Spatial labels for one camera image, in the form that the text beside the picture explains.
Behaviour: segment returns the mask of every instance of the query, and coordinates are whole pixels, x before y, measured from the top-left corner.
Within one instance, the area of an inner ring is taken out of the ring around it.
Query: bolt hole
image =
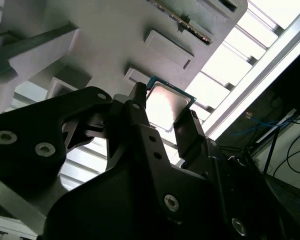
[[[154,143],[157,141],[154,136],[149,136],[149,139],[150,139],[151,142],[154,142]]]
[[[174,207],[174,206],[176,205],[176,202],[175,202],[173,199],[171,199],[171,198],[168,199],[168,203],[169,203],[172,207]]]
[[[41,146],[40,151],[44,152],[44,153],[49,153],[50,152],[50,148],[47,146]]]
[[[107,96],[104,95],[103,93],[98,93],[98,97],[101,98],[101,99],[106,99]]]
[[[132,106],[135,108],[135,109],[140,109],[140,106],[136,103],[133,103]]]
[[[160,153],[155,152],[153,155],[155,156],[156,159],[162,159]]]
[[[3,133],[1,136],[0,136],[1,140],[4,140],[4,141],[10,141],[12,139],[11,135],[7,134],[7,133]]]

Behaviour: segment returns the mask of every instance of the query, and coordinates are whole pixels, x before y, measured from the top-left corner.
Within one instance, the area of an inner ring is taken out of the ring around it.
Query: wire
[[[289,149],[288,149],[288,152],[286,153],[286,163],[288,164],[289,168],[290,168],[292,171],[294,171],[295,173],[300,174],[300,171],[295,170],[295,169],[290,165],[290,162],[289,162],[289,153],[290,153],[290,150],[291,150],[292,146],[294,145],[294,143],[295,143],[298,139],[300,139],[300,135],[299,135],[299,136],[291,143],[291,145],[290,145],[290,147],[289,147]]]
[[[264,122],[258,120],[257,118],[255,118],[255,117],[253,117],[253,116],[249,116],[249,118],[250,118],[251,120],[255,121],[255,122],[258,123],[258,124],[261,124],[261,125],[263,125],[263,126],[268,126],[268,127],[281,127],[281,126],[285,126],[285,125],[289,124],[288,121],[284,121],[284,122],[281,123],[281,124],[273,125],[273,123],[277,123],[277,122],[279,122],[279,121],[272,121],[272,122],[269,122],[269,123],[264,123]]]
[[[300,153],[300,150],[297,151],[297,152],[295,152],[294,154],[290,155],[290,156],[288,157],[288,159],[291,158],[291,157],[293,157],[294,155],[299,154],[299,153]],[[281,162],[281,163],[279,164],[279,166],[276,167],[276,169],[274,170],[273,175],[272,175],[273,177],[275,177],[277,171],[279,170],[279,168],[280,168],[285,162],[287,162],[287,159],[285,159],[283,162]]]
[[[278,121],[271,121],[269,123],[267,123],[268,125],[269,124],[273,124],[273,123],[277,123]],[[258,124],[257,126],[254,126],[252,128],[249,128],[247,130],[244,130],[244,131],[238,131],[238,132],[232,132],[230,133],[230,135],[241,135],[241,134],[245,134],[245,133],[249,133],[255,129],[258,129],[259,127],[269,127],[268,125],[265,125],[265,124],[262,124],[261,126]]]

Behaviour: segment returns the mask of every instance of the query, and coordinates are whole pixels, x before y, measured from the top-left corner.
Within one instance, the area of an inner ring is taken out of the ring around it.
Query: blue cable
[[[264,123],[264,122],[258,120],[257,118],[255,118],[255,117],[253,117],[253,116],[250,116],[250,119],[253,120],[253,121],[255,121],[255,122],[257,122],[258,124],[261,124],[261,125],[264,125],[264,126],[268,126],[268,127],[281,127],[281,126],[285,126],[285,125],[289,124],[289,120],[290,120],[290,119],[288,118],[286,121],[284,121],[284,122],[281,123],[281,124],[273,125],[273,123],[277,123],[278,121],[273,121],[273,122],[269,122],[269,123]]]
[[[269,125],[269,124],[274,124],[274,123],[277,123],[277,122],[278,122],[278,121],[271,121],[271,122],[269,122],[269,123],[267,123],[267,124]],[[248,132],[251,132],[251,131],[255,130],[255,129],[258,128],[258,127],[262,127],[262,126],[255,126],[255,127],[249,128],[249,129],[244,130],[244,131],[233,132],[233,133],[230,133],[230,135],[241,135],[241,134],[245,134],[245,133],[248,133]]]
[[[264,123],[260,120],[258,120],[257,118],[255,117],[252,117],[252,116],[248,116],[251,120],[257,122],[258,124],[260,124],[261,126],[255,126],[255,127],[252,127],[252,128],[249,128],[247,130],[244,130],[244,131],[239,131],[239,132],[233,132],[233,133],[230,133],[230,135],[242,135],[242,134],[245,134],[245,133],[249,133],[253,130],[255,130],[256,128],[258,127],[281,127],[281,126],[286,126],[290,123],[290,121],[297,121],[297,120],[300,120],[300,118],[295,118],[295,119],[291,119],[291,118],[288,118],[286,121],[284,121],[283,123],[281,124],[278,124],[278,125],[273,125],[275,123],[277,123],[278,121],[271,121],[271,122],[268,122],[268,123]]]

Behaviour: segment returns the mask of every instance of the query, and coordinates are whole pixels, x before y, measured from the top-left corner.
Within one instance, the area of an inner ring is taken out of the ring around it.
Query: rectangular slot
[[[194,56],[156,32],[155,30],[152,30],[150,32],[149,36],[145,40],[145,44],[147,47],[152,48],[183,69],[188,68],[191,65],[191,61],[195,59]]]
[[[233,13],[237,9],[237,7],[235,5],[233,5],[232,2],[230,2],[228,0],[219,0],[219,2],[222,3],[227,9],[229,9]]]
[[[142,72],[136,70],[135,68],[130,67],[128,69],[128,71],[126,72],[126,74],[124,76],[124,79],[129,80],[134,84],[137,83],[137,82],[147,84],[150,80],[150,77],[143,74]]]

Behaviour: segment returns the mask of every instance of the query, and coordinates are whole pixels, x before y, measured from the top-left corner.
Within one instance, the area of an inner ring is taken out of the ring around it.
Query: screw
[[[247,235],[245,226],[238,219],[232,218],[232,226],[241,236],[245,237]]]
[[[98,93],[97,96],[98,96],[99,98],[101,98],[101,99],[106,99],[106,98],[107,98],[107,96],[104,95],[103,93]]]
[[[35,153],[41,157],[50,157],[56,152],[56,148],[48,142],[41,142],[34,148]]]
[[[179,210],[178,200],[170,194],[165,195],[164,203],[171,212],[176,212]]]
[[[17,141],[18,137],[12,131],[0,131],[0,144],[9,145]]]
[[[134,106],[136,109],[140,109],[140,106],[136,103],[132,103],[132,106]]]

